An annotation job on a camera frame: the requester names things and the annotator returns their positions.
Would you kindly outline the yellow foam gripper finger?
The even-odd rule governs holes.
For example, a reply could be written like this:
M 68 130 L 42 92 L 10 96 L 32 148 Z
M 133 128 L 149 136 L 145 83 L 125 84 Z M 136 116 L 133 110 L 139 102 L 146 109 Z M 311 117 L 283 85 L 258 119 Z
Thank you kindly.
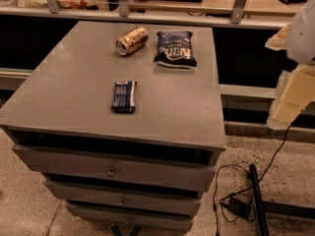
M 267 126 L 284 130 L 315 99 L 315 66 L 299 64 L 292 72 L 282 71 Z
M 286 50 L 286 38 L 289 30 L 289 25 L 281 28 L 276 34 L 270 37 L 265 46 L 271 50 L 280 51 Z

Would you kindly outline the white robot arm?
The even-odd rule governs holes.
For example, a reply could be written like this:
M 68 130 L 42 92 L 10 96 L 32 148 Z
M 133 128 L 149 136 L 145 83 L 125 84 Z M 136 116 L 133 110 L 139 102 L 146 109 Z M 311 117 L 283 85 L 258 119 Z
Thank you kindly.
M 285 50 L 287 58 L 297 63 L 292 72 L 280 75 L 267 120 L 269 128 L 284 130 L 315 99 L 315 0 L 307 0 L 265 46 Z

